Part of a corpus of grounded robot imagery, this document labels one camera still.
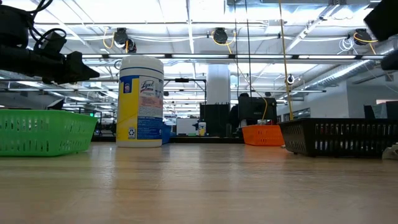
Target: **disinfecting wipes canister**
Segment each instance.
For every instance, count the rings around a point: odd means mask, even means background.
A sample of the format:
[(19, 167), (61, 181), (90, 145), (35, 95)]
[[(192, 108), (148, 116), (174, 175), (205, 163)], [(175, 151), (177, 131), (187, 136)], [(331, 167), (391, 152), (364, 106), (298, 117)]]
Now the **disinfecting wipes canister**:
[(163, 124), (163, 63), (156, 58), (123, 58), (119, 73), (119, 147), (159, 147)]

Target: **blue container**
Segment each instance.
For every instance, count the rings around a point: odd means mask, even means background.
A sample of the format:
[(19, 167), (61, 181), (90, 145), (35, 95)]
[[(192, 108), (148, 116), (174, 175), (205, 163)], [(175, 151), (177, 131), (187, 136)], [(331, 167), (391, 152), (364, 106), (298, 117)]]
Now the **blue container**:
[(170, 133), (172, 132), (172, 127), (166, 124), (162, 126), (162, 144), (167, 144), (170, 141)]

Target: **white lid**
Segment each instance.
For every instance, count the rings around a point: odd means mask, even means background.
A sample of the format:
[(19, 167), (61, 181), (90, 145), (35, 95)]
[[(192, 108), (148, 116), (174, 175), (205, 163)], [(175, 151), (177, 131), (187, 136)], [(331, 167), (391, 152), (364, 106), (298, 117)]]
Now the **white lid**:
[(146, 67), (164, 72), (163, 62), (157, 58), (144, 55), (130, 55), (122, 59), (120, 69), (129, 67)]

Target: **person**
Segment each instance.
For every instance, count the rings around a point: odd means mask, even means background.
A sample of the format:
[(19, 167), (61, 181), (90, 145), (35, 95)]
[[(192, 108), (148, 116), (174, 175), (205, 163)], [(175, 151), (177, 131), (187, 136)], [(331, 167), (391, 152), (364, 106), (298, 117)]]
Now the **person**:
[[(239, 97), (249, 97), (247, 93), (241, 93)], [(236, 129), (239, 128), (241, 121), (239, 120), (239, 105), (235, 105), (231, 108), (231, 111), (228, 115), (228, 123), (231, 125), (232, 132), (235, 132)], [(246, 125), (254, 125), (257, 124), (257, 120), (246, 120)]]

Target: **table surface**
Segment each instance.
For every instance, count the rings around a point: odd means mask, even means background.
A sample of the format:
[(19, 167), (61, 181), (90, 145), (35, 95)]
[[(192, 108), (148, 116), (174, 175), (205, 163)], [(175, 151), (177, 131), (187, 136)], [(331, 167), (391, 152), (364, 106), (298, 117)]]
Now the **table surface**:
[(0, 223), (397, 223), (398, 161), (280, 147), (93, 143), (0, 157)]

